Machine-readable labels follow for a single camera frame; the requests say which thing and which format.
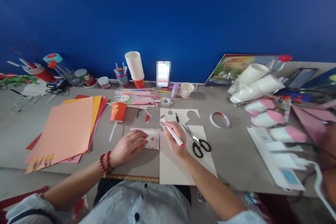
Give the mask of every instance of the left hand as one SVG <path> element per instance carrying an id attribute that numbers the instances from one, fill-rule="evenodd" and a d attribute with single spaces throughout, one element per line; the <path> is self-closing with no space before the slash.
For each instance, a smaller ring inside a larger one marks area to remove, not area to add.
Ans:
<path id="1" fill-rule="evenodd" d="M 114 150 L 111 152 L 111 166 L 115 168 L 119 165 L 128 163 L 134 157 L 136 157 L 148 143 L 148 141 L 145 139 L 140 139 L 139 141 L 136 140 L 146 137 L 148 137 L 148 135 L 141 130 L 130 131 L 124 135 L 117 143 L 117 146 L 114 148 Z"/>

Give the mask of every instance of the shirt button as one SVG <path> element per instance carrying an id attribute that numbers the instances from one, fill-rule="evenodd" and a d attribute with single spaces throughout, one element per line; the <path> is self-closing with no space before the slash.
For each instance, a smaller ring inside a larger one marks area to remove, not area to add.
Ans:
<path id="1" fill-rule="evenodd" d="M 140 219 L 140 215 L 138 213 L 135 213 L 134 218 L 135 218 L 135 221 L 138 221 Z"/>

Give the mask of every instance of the sleeve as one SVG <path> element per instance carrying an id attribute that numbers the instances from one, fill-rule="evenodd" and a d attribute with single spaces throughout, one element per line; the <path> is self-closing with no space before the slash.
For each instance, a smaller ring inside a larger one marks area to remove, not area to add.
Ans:
<path id="1" fill-rule="evenodd" d="M 8 219 L 8 223 L 10 223 L 14 218 L 19 216 L 20 214 L 23 214 L 29 210 L 35 210 L 35 209 L 41 209 L 46 214 L 45 215 L 28 215 L 21 219 L 16 220 L 13 224 L 23 224 L 23 223 L 29 223 L 29 224 L 52 224 L 52 221 L 46 217 L 46 215 L 50 215 L 53 217 L 53 219 L 56 220 L 57 224 L 63 224 L 67 220 L 69 220 L 73 216 L 73 210 L 68 212 L 61 212 L 56 211 L 52 204 L 41 198 L 41 194 L 33 194 L 29 197 L 22 200 L 17 206 L 12 208 L 8 211 L 6 214 L 6 218 Z"/>
<path id="2" fill-rule="evenodd" d="M 253 211 L 243 211 L 228 221 L 218 221 L 218 224 L 266 224 L 266 222 Z"/>

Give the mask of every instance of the red beaded bracelet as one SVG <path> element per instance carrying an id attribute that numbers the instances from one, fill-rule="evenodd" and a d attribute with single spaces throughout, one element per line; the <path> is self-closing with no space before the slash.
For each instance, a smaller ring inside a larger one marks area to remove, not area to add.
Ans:
<path id="1" fill-rule="evenodd" d="M 105 154 L 100 156 L 99 164 L 100 164 L 100 168 L 103 172 L 103 178 L 106 178 L 107 170 L 105 169 L 105 166 L 104 166 L 104 157 L 105 157 Z"/>
<path id="2" fill-rule="evenodd" d="M 114 170 L 114 167 L 111 166 L 110 164 L 110 154 L 111 154 L 111 151 L 109 151 L 106 155 L 106 163 L 107 163 L 107 169 L 112 172 Z"/>

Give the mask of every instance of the orange paper cup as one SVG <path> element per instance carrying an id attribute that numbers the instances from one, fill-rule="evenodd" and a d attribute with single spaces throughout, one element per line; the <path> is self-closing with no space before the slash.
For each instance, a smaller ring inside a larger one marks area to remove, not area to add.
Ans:
<path id="1" fill-rule="evenodd" d="M 133 80 L 137 89 L 142 89 L 145 87 L 145 78 L 142 80 Z"/>
<path id="2" fill-rule="evenodd" d="M 111 122 L 121 123 L 124 120 L 126 103 L 115 101 L 112 103 Z"/>

